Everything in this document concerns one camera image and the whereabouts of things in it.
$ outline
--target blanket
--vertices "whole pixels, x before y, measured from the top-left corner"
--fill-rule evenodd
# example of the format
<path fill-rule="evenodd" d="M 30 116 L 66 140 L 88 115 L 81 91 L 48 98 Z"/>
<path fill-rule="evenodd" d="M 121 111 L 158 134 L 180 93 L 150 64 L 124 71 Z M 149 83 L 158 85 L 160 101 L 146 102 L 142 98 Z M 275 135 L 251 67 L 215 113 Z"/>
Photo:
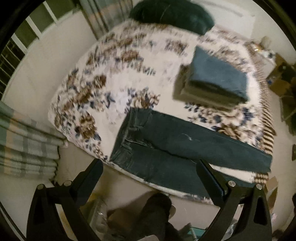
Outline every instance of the blanket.
<path fill-rule="evenodd" d="M 191 63 L 196 45 L 246 73 L 248 102 L 231 111 L 220 111 L 175 98 L 180 66 Z M 154 109 L 272 154 L 272 145 L 266 145 L 264 132 L 271 128 L 270 117 L 263 121 L 268 114 L 266 88 L 246 42 L 236 35 L 213 27 L 200 36 L 169 25 L 128 19 L 80 58 L 53 96 L 48 118 L 76 146 L 137 179 L 109 160 L 131 107 Z M 251 183 L 268 179 L 267 173 L 216 169 Z M 147 184 L 170 194 L 188 196 Z"/>

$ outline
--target wall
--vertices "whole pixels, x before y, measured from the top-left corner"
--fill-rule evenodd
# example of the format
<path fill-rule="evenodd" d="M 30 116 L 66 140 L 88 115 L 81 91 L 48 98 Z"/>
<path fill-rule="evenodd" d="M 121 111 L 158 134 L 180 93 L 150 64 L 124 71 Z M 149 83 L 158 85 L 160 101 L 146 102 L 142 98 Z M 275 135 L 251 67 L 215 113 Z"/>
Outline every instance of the wall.
<path fill-rule="evenodd" d="M 252 39 L 260 41 L 268 36 L 272 43 L 270 49 L 279 53 L 288 63 L 296 62 L 296 51 L 292 44 L 277 25 L 277 23 L 253 0 L 225 0 L 238 5 L 256 17 Z"/>
<path fill-rule="evenodd" d="M 54 92 L 95 41 L 80 11 L 59 25 L 53 25 L 40 40 L 32 43 L 12 76 L 2 101 L 22 114 L 51 125 L 47 112 Z M 40 183 L 51 185 L 48 180 L 0 173 L 0 201 L 23 234 L 26 234 L 32 197 Z"/>
<path fill-rule="evenodd" d="M 16 111 L 48 125 L 51 98 L 70 69 L 96 41 L 81 11 L 50 28 L 29 47 L 2 98 Z"/>

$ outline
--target curtain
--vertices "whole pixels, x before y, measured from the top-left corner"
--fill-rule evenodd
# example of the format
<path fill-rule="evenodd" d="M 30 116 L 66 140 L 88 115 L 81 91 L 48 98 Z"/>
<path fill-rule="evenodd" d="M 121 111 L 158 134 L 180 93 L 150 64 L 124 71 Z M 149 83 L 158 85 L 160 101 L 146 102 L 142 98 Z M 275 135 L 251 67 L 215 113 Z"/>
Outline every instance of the curtain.
<path fill-rule="evenodd" d="M 52 178 L 65 137 L 0 101 L 0 172 L 20 177 Z"/>
<path fill-rule="evenodd" d="M 126 20 L 133 8 L 133 0 L 80 0 L 80 4 L 97 39 Z"/>

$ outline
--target pillowcase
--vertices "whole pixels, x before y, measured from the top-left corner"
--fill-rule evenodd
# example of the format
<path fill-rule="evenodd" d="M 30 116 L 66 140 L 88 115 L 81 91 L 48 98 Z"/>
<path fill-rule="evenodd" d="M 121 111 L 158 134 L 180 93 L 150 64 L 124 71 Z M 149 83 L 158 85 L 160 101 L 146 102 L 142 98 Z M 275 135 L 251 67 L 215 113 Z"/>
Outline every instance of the pillowcase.
<path fill-rule="evenodd" d="M 130 17 L 142 23 L 169 24 L 199 35 L 215 24 L 201 6 L 187 0 L 144 0 L 132 9 Z"/>

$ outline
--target dark blue jeans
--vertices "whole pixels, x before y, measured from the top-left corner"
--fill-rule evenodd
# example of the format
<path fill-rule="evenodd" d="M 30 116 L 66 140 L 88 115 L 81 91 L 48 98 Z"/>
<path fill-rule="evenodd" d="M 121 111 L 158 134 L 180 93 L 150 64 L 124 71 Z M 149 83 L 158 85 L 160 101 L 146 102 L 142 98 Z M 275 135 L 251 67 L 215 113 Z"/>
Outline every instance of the dark blue jeans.
<path fill-rule="evenodd" d="M 147 182 L 209 198 L 195 160 L 252 172 L 270 171 L 271 156 L 241 141 L 151 109 L 131 108 L 110 160 Z M 240 186 L 254 184 L 222 174 Z"/>

